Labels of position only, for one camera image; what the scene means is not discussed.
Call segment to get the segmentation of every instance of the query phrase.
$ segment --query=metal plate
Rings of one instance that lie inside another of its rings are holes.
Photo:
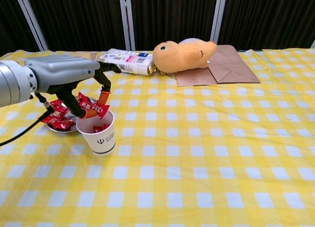
[[[95,100],[94,98],[92,98],[92,97],[88,97],[88,98],[89,98],[89,100],[90,100],[91,103],[95,103],[95,102],[96,102],[96,100]],[[53,129],[53,128],[50,127],[48,124],[46,124],[46,126],[47,126],[50,130],[52,130],[52,131],[54,131],[54,132],[68,133],[68,132],[75,132],[75,131],[77,131],[77,127],[76,127],[76,124],[75,124],[75,123],[77,122],[78,117],[74,116],[70,111],[68,111],[68,112],[65,114],[64,118],[69,118],[69,119],[71,119],[71,120],[74,121],[74,124],[71,126],[70,130],[67,130],[67,131],[59,131],[59,130]]]

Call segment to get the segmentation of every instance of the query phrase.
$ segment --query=white pole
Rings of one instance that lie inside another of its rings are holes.
[[[135,51],[136,47],[135,47],[135,42],[134,42],[131,0],[126,0],[126,4],[127,4],[128,22],[129,22],[129,35],[130,35],[131,50]]]
[[[33,9],[31,7],[29,0],[18,0],[20,7],[24,13],[27,23],[31,29],[31,32],[35,38],[35,41],[38,45],[40,51],[48,50],[48,46],[45,40],[45,37],[40,29],[40,26],[37,22],[37,19],[34,15]]]
[[[122,21],[123,21],[123,28],[124,28],[124,36],[125,36],[125,45],[126,45],[126,50],[130,51],[130,40],[129,40],[129,31],[128,31],[128,18],[127,18],[127,4],[126,0],[120,0],[120,9],[122,12]]]
[[[219,40],[220,28],[224,13],[224,6],[225,0],[217,0],[210,35],[210,40],[214,41],[215,43],[218,43]]]

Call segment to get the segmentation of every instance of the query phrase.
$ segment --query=orange plush toy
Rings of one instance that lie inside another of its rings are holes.
[[[217,50],[211,41],[189,38],[177,44],[166,41],[154,48],[153,62],[161,74],[194,68],[207,68],[208,60]]]

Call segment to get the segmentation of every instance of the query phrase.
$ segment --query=candy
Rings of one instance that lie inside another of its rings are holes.
[[[79,99],[79,104],[81,108],[86,110],[95,110],[100,119],[102,119],[106,115],[109,109],[109,105],[100,105],[98,104],[98,101],[95,103],[90,102],[89,98],[82,93],[79,93],[77,98]]]
[[[99,127],[99,126],[93,126],[93,130],[94,132],[101,132],[105,129],[107,129],[110,125],[107,125],[107,124],[104,124],[102,127]]]
[[[74,124],[74,121],[71,119],[63,118],[61,121],[54,118],[53,116],[47,116],[42,120],[43,123],[48,124],[51,128],[55,130],[67,130]]]
[[[98,104],[98,101],[92,103],[90,99],[81,92],[78,93],[78,96],[76,96],[75,99],[78,101],[82,109],[95,110],[100,119],[102,119],[105,116],[109,109],[109,105]],[[70,118],[65,118],[65,115],[69,112],[69,109],[65,107],[61,100],[54,100],[50,102],[50,104],[53,106],[55,112],[47,116],[45,119],[43,119],[42,122],[48,124],[51,128],[55,130],[62,131],[69,130],[71,126],[75,123]],[[109,125],[104,125],[102,127],[96,126],[94,127],[95,127],[94,131],[99,132],[108,128]]]
[[[93,105],[93,110],[96,110],[100,119],[106,115],[108,108],[109,105],[99,105],[97,102]]]

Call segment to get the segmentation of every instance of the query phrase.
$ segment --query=robotic arm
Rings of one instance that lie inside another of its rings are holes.
[[[0,107],[32,99],[31,93],[34,93],[47,109],[24,132],[0,143],[0,146],[22,136],[54,112],[53,107],[40,93],[56,94],[70,112],[79,118],[85,119],[96,116],[95,110],[81,108],[72,94],[72,90],[81,81],[94,78],[102,85],[98,103],[105,104],[111,90],[111,82],[103,74],[106,71],[121,73],[115,64],[66,55],[27,58],[24,66],[20,66],[15,61],[0,61]]]

